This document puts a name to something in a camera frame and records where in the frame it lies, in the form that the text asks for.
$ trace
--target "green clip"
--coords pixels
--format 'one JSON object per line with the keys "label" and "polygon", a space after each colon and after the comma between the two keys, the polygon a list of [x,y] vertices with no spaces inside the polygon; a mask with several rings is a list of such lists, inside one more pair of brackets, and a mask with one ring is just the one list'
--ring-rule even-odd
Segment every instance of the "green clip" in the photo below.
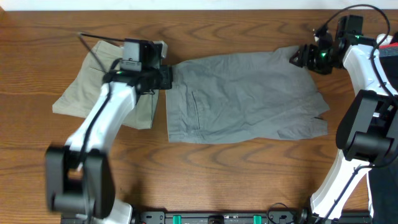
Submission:
{"label": "green clip", "polygon": [[261,224],[261,216],[260,215],[253,216],[253,224]]}
{"label": "green clip", "polygon": [[173,224],[181,224],[181,215],[173,216]]}

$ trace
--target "gray shorts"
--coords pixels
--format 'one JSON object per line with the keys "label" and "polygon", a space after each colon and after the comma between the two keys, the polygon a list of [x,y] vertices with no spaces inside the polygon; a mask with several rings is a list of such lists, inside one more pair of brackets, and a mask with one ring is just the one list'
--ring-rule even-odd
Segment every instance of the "gray shorts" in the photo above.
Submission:
{"label": "gray shorts", "polygon": [[166,91],[170,142],[234,143],[327,134],[329,110],[310,74],[289,63],[298,47],[219,55],[173,67]]}

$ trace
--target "white wall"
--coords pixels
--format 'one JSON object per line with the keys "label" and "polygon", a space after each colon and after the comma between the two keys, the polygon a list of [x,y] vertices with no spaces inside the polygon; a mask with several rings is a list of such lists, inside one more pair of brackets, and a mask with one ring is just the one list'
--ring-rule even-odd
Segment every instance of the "white wall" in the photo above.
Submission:
{"label": "white wall", "polygon": [[342,9],[353,4],[398,9],[398,0],[0,0],[6,11]]}

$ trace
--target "clothing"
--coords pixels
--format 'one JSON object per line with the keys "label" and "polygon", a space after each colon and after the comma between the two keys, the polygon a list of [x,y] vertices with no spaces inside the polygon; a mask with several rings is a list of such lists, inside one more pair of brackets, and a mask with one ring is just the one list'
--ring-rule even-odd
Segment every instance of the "clothing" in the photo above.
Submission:
{"label": "clothing", "polygon": [[169,141],[219,144],[327,134],[327,122],[318,116],[328,105],[306,69],[289,63],[297,50],[219,55],[173,66],[173,88],[166,91]]}
{"label": "clothing", "polygon": [[[102,61],[105,69],[108,69],[115,59],[121,58],[123,55],[123,50],[120,47],[102,40],[93,47],[93,51]],[[93,56],[88,54],[75,81],[52,105],[53,113],[87,117],[100,95],[103,76],[101,67]],[[155,90],[154,95],[142,95],[134,110],[126,116],[123,124],[136,129],[151,128],[158,97],[158,90]]]}
{"label": "clothing", "polygon": [[398,223],[398,162],[393,162],[385,169],[370,170],[369,183],[374,209],[373,222]]}

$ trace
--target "wooden table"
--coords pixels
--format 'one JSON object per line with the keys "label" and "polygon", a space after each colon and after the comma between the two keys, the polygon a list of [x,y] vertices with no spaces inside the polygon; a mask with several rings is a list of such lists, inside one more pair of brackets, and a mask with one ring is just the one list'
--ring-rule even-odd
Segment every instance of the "wooden table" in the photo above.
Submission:
{"label": "wooden table", "polygon": [[[90,11],[0,13],[0,222],[58,223],[45,206],[44,152],[63,144],[81,118],[52,113],[87,54],[76,33],[164,40],[165,63],[233,52],[270,51],[312,40],[335,11]],[[364,33],[385,32],[374,11]],[[398,30],[398,11],[387,11]],[[333,21],[330,27],[336,27]],[[240,144],[168,143],[165,93],[154,127],[122,127],[110,154],[117,195],[139,208],[266,210],[298,208],[322,183],[336,155],[337,126],[354,98],[346,71],[312,74],[330,105],[328,136],[302,141],[254,139]],[[363,179],[346,209],[366,209]]]}

